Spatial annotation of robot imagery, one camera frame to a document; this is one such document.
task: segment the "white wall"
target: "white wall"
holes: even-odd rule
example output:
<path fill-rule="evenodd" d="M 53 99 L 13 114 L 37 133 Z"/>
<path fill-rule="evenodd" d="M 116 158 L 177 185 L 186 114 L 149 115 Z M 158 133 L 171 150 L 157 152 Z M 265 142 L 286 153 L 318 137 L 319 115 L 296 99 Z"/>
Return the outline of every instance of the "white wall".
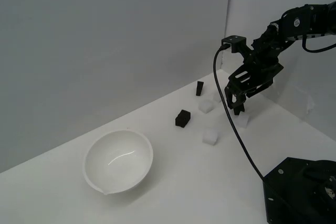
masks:
<path fill-rule="evenodd" d="M 288 9 L 304 4 L 329 4 L 336 0 L 229 0 L 226 34 L 259 38 L 267 25 Z M 308 40 L 311 49 L 336 42 L 336 36 Z M 309 54 L 296 42 L 279 57 L 285 69 L 275 77 L 276 84 L 264 94 L 323 133 L 336 139 L 336 50 Z M 239 54 L 225 52 L 223 69 L 233 72 L 242 63 Z M 315 107 L 306 114 L 310 97 Z"/>
<path fill-rule="evenodd" d="M 210 73 L 227 1 L 0 0 L 0 172 Z"/>

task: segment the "white table surface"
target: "white table surface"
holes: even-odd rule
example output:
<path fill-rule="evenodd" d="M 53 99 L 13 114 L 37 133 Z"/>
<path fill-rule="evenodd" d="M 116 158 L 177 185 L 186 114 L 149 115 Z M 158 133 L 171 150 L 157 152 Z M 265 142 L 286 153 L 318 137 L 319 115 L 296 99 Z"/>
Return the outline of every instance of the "white table surface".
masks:
<path fill-rule="evenodd" d="M 228 74 L 219 71 L 222 86 Z M 213 75 L 0 174 L 0 223 L 266 223 L 263 185 L 229 126 L 223 105 L 198 110 L 215 91 Z M 175 126 L 181 109 L 186 128 Z M 266 175 L 288 156 L 336 161 L 336 142 L 261 95 L 246 102 L 251 118 L 241 136 Z M 202 143 L 204 127 L 220 131 Z M 134 190 L 105 196 L 82 175 L 82 160 L 100 136 L 129 127 L 152 143 L 154 160 Z"/>

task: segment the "robotic arm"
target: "robotic arm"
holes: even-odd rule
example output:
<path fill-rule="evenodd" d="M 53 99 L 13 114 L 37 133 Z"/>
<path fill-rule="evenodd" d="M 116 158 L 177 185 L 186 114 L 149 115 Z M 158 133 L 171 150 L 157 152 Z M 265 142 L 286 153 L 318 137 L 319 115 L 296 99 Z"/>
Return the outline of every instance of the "robotic arm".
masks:
<path fill-rule="evenodd" d="M 336 44 L 319 50 L 306 48 L 307 38 L 336 35 L 336 2 L 329 5 L 305 5 L 286 11 L 272 22 L 260 38 L 246 45 L 246 38 L 229 36 L 222 39 L 223 49 L 231 47 L 240 53 L 243 65 L 230 77 L 225 88 L 227 105 L 235 115 L 245 111 L 246 97 L 250 98 L 273 84 L 273 78 L 284 68 L 278 56 L 295 41 L 302 40 L 305 51 L 318 53 L 336 47 Z"/>

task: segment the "white bowl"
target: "white bowl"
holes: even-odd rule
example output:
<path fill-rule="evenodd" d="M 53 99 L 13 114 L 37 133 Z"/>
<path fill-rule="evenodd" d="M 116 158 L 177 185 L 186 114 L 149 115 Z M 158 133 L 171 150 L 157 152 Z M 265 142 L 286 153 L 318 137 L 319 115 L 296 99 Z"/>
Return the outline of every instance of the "white bowl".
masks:
<path fill-rule="evenodd" d="M 87 152 L 83 174 L 97 191 L 120 193 L 138 185 L 153 162 L 147 137 L 133 130 L 119 130 L 98 139 Z"/>

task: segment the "bowl rim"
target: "bowl rim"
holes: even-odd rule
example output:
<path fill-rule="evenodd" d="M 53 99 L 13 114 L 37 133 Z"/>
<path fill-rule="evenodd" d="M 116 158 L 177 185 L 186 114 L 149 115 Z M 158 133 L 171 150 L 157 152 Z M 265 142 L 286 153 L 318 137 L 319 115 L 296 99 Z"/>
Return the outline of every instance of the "bowl rim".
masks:
<path fill-rule="evenodd" d="M 86 159 L 87 159 L 87 156 L 90 152 L 90 150 L 92 149 L 92 147 L 99 141 L 101 140 L 102 138 L 104 138 L 105 136 L 109 135 L 109 134 L 112 134 L 112 133 L 115 133 L 115 132 L 120 132 L 120 131 L 128 131 L 128 132 L 132 132 L 132 133 L 135 133 L 139 136 L 141 136 L 142 139 L 145 140 L 145 142 L 147 143 L 147 146 L 149 147 L 149 150 L 150 150 L 150 163 L 149 165 L 147 166 L 145 172 L 143 173 L 143 175 L 141 177 L 139 177 L 137 180 L 135 180 L 130 187 L 128 188 L 124 188 L 124 189 L 119 189 L 119 190 L 112 190 L 112 191 L 104 191 L 102 190 L 101 188 L 99 188 L 98 186 L 96 186 L 90 179 L 89 177 L 87 176 L 87 173 L 86 173 Z M 101 137 L 97 138 L 91 145 L 90 147 L 88 148 L 88 150 L 86 151 L 86 154 L 84 156 L 84 159 L 83 159 L 83 162 L 82 162 L 82 172 L 83 172 L 83 175 L 84 175 L 84 178 L 86 180 L 86 182 L 95 190 L 107 195 L 107 194 L 116 194 L 116 193 L 121 193 L 123 191 L 127 191 L 133 187 L 135 187 L 137 184 L 139 184 L 144 178 L 145 176 L 147 175 L 147 173 L 149 172 L 151 166 L 152 166 L 152 163 L 153 163 L 153 147 L 152 147 L 152 144 L 151 142 L 149 141 L 149 139 L 142 133 L 138 132 L 138 131 L 135 131 L 135 130 L 131 130 L 131 129 L 119 129 L 119 130 L 114 130 L 114 131 L 110 131 L 108 133 L 105 133 L 104 135 L 102 135 Z"/>

